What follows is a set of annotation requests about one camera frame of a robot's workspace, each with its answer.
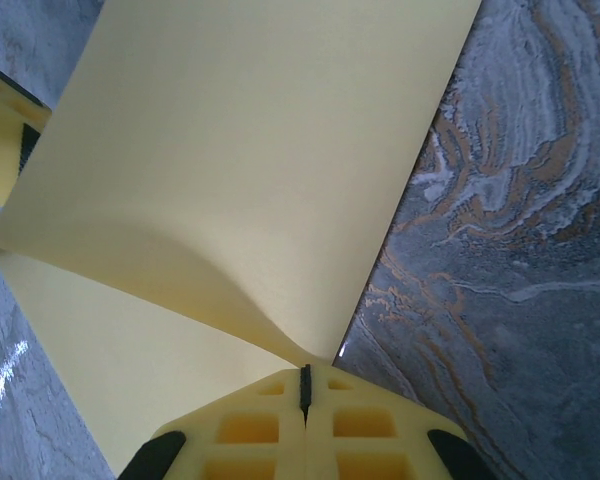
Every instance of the yellow paper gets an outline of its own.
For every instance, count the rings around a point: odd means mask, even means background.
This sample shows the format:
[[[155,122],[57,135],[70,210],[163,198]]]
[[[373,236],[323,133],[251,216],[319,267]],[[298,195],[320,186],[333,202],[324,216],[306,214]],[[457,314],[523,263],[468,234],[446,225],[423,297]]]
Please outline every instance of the yellow paper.
[[[12,253],[0,268],[118,474],[163,424],[293,365],[243,340]]]
[[[330,360],[478,4],[107,2],[0,247]]]

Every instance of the gray stone floor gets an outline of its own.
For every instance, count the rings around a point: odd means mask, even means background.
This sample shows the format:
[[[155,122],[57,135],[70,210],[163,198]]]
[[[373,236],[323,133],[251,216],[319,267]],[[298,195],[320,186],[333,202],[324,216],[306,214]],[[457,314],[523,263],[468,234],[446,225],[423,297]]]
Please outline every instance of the gray stone floor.
[[[100,0],[0,0],[0,70],[52,108]],[[113,475],[0,275],[0,479]]]

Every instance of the yellow plastic holder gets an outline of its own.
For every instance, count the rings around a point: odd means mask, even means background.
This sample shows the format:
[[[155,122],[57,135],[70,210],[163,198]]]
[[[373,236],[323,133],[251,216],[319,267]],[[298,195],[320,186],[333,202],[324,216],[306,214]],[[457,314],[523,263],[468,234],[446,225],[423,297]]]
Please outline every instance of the yellow plastic holder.
[[[312,365],[280,371],[163,426],[119,480],[137,478],[495,477],[451,420],[337,368]]]

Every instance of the yellow foam block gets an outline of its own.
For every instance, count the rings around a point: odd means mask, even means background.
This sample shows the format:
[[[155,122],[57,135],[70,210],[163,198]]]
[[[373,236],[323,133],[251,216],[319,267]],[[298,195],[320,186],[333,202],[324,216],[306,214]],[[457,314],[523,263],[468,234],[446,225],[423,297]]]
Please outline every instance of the yellow foam block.
[[[168,423],[187,438],[165,480],[451,480],[430,430],[452,421],[329,366],[311,367],[307,422],[300,371],[285,370]]]
[[[0,76],[0,207],[18,178],[24,124],[42,132],[51,115],[23,92]]]
[[[154,438],[187,437],[165,480],[304,479],[298,372],[278,372],[162,427]]]
[[[427,432],[466,439],[455,423],[336,368],[311,373],[307,479],[451,480]]]

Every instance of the marble surface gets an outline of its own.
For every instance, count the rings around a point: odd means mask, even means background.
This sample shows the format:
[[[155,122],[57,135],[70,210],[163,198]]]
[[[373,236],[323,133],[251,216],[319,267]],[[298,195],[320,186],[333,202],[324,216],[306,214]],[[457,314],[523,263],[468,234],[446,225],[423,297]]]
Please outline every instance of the marble surface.
[[[0,68],[55,105],[100,3],[0,0]],[[600,479],[600,0],[483,0],[336,364]],[[0,276],[1,378],[0,478],[111,477]]]

